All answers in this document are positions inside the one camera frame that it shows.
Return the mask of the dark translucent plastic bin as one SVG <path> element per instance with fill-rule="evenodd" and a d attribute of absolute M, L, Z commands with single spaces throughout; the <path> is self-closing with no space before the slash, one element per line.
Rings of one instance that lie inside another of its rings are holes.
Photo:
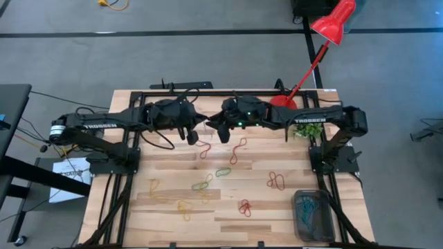
<path fill-rule="evenodd" d="M 316 215 L 316 233 L 312 234 L 299 219 L 298 201 L 301 196 L 310 196 L 318 201 L 319 208 Z M 304 242 L 330 243 L 335 241 L 332 211 L 329 197 L 323 190 L 297 190 L 292 197 L 293 222 L 295 235 Z"/>

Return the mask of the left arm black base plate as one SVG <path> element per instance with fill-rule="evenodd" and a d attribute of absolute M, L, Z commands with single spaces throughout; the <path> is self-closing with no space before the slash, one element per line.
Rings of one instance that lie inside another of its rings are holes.
<path fill-rule="evenodd" d="M 110 158 L 104 153 L 93 152 L 87 155 L 86 161 L 90 164 L 89 171 L 94 175 L 100 174 L 135 174 L 141 158 L 139 148 L 131 149 L 128 158 Z"/>

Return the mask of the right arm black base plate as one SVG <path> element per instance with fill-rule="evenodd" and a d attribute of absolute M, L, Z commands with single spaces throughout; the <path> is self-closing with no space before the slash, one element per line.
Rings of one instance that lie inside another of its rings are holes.
<path fill-rule="evenodd" d="M 336 172 L 356 173 L 359 171 L 357 158 L 361 152 L 353 147 L 344 146 L 336 154 L 323 155 L 321 147 L 310 147 L 309 158 L 313 172 L 328 175 Z"/>

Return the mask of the red desk lamp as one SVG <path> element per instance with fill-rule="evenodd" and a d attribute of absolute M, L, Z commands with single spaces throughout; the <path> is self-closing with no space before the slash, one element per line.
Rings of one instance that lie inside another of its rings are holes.
<path fill-rule="evenodd" d="M 293 97 L 300 90 L 301 86 L 305 83 L 306 79 L 311 75 L 313 70 L 318 66 L 321 59 L 325 55 L 330 43 L 337 46 L 341 44 L 344 34 L 344 24 L 351 17 L 356 10 L 355 0 L 340 0 L 332 12 L 320 19 L 316 20 L 310 28 L 324 37 L 327 41 L 321 46 L 316 59 L 312 62 L 309 70 L 305 73 L 303 78 L 292 90 L 290 95 L 277 95 L 273 97 L 270 103 L 277 107 L 288 107 L 290 109 L 296 109 L 297 105 L 293 100 Z"/>

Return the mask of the black floor stand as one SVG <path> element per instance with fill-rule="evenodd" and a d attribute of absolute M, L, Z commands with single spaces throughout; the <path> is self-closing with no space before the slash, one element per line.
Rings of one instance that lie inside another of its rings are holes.
<path fill-rule="evenodd" d="M 435 134 L 443 135 L 443 118 L 421 118 L 419 121 L 425 124 L 426 127 L 410 134 L 413 142 L 420 142 L 422 139 Z"/>

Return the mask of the black wheeled cart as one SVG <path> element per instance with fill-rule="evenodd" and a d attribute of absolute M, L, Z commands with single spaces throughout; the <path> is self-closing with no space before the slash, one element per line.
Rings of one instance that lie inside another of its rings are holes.
<path fill-rule="evenodd" d="M 293 23 L 301 24 L 304 17 L 329 15 L 340 0 L 291 0 Z"/>

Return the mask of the black desk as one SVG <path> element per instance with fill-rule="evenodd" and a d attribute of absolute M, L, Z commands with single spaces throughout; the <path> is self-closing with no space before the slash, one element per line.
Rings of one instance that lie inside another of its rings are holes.
<path fill-rule="evenodd" d="M 82 196 L 88 196 L 90 185 L 53 172 L 53 164 L 59 158 L 37 158 L 31 165 L 6 155 L 12 137 L 29 100 L 32 86 L 29 84 L 0 84 L 0 208 L 6 197 L 21 199 L 19 209 L 8 237 L 14 243 L 20 234 L 27 212 L 47 203 L 38 201 L 52 187 Z"/>

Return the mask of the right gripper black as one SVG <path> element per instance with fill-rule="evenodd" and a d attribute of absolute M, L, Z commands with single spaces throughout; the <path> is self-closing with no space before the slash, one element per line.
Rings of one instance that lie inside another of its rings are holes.
<path fill-rule="evenodd" d="M 222 112 L 208 118 L 209 126 L 216 130 L 236 127 L 265 127 L 264 119 L 269 103 L 255 96 L 229 98 L 222 103 Z"/>

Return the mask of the black bar behind table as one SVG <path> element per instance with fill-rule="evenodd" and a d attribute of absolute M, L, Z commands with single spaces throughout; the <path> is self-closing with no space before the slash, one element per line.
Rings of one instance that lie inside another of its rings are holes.
<path fill-rule="evenodd" d="M 160 84 L 150 85 L 150 89 L 213 89 L 213 83 L 209 81 L 204 82 L 165 82 L 164 79 L 161 80 Z"/>

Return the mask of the small green potted plant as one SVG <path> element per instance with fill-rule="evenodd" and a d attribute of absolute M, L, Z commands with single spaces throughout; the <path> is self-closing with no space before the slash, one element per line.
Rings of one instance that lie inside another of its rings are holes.
<path fill-rule="evenodd" d="M 323 132 L 320 123 L 297 124 L 294 126 L 293 134 L 301 138 L 319 138 Z"/>

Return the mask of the white paper sheet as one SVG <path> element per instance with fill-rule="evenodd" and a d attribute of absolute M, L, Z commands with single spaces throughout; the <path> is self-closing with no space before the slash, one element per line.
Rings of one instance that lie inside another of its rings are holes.
<path fill-rule="evenodd" d="M 86 158 L 65 159 L 62 162 L 53 164 L 54 173 L 67 176 L 81 183 L 86 183 L 87 185 L 91 184 L 91 173 L 89 168 L 90 163 L 87 162 Z M 49 197 L 49 203 L 60 203 L 82 198 L 82 195 L 51 188 Z"/>

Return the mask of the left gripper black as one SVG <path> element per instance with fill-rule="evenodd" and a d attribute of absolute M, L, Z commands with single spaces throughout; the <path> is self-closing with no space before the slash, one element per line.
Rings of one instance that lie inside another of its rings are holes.
<path fill-rule="evenodd" d="M 196 113 L 193 103 L 187 100 L 164 99 L 149 103 L 150 129 L 194 129 L 205 126 L 207 119 L 208 116 Z"/>

